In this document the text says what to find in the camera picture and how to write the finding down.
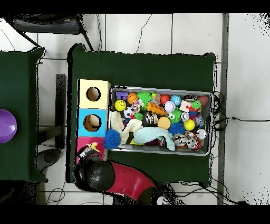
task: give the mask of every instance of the green tablecloth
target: green tablecloth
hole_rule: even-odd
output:
[[[115,52],[86,52],[82,44],[69,51],[68,93],[72,94],[67,119],[71,119],[70,172],[74,167],[77,80],[107,80],[120,86],[213,91],[215,55],[121,54]],[[164,155],[152,153],[109,151],[116,162],[133,166],[160,182],[199,181],[208,186],[209,156]]]
[[[43,48],[30,52],[0,51],[0,108],[10,111],[17,132],[0,144],[0,180],[46,181],[35,168],[37,141],[37,62]]]

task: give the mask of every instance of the light blue cloth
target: light blue cloth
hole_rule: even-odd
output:
[[[159,136],[165,137],[166,145],[169,150],[175,150],[175,144],[172,140],[172,134],[169,133],[168,130],[160,127],[144,127],[137,130],[134,135],[134,142],[138,144],[144,144],[158,138]]]

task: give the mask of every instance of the metal tray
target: metal tray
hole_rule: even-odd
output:
[[[214,106],[214,96],[210,92],[196,92],[196,91],[184,91],[184,90],[171,90],[171,89],[153,89],[153,88],[141,88],[141,87],[123,87],[123,86],[113,86],[110,89],[110,108],[109,108],[109,119],[108,128],[111,126],[111,112],[115,111],[114,102],[116,101],[115,92],[135,92],[149,91],[157,92],[159,94],[168,95],[180,95],[183,97],[187,94],[192,94],[195,96],[208,96],[209,100],[207,105],[201,110],[201,115],[204,119],[203,129],[208,133],[207,137],[204,139],[204,145],[198,151],[192,151],[189,148],[175,148],[175,151],[170,151],[164,146],[145,146],[145,145],[130,145],[129,143],[133,139],[132,133],[127,140],[126,144],[120,145],[119,148],[113,149],[113,151],[125,151],[125,152],[142,152],[142,153],[158,153],[158,154],[170,154],[170,155],[193,155],[193,156],[206,156],[210,153],[211,148],[211,138],[212,138],[212,128],[211,123],[213,121],[212,108]]]

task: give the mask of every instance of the blue spiky ball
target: blue spiky ball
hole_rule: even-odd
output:
[[[104,148],[106,150],[112,150],[117,148],[121,143],[121,136],[117,130],[108,129],[105,134]]]
[[[183,135],[185,133],[185,127],[183,122],[171,123],[171,126],[169,127],[168,131],[172,135],[176,134]]]

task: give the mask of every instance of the box hole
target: box hole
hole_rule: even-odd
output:
[[[96,132],[101,126],[101,118],[96,114],[89,114],[85,117],[83,126],[89,132]]]
[[[97,87],[90,87],[86,91],[86,97],[90,101],[98,101],[100,99],[100,90]]]

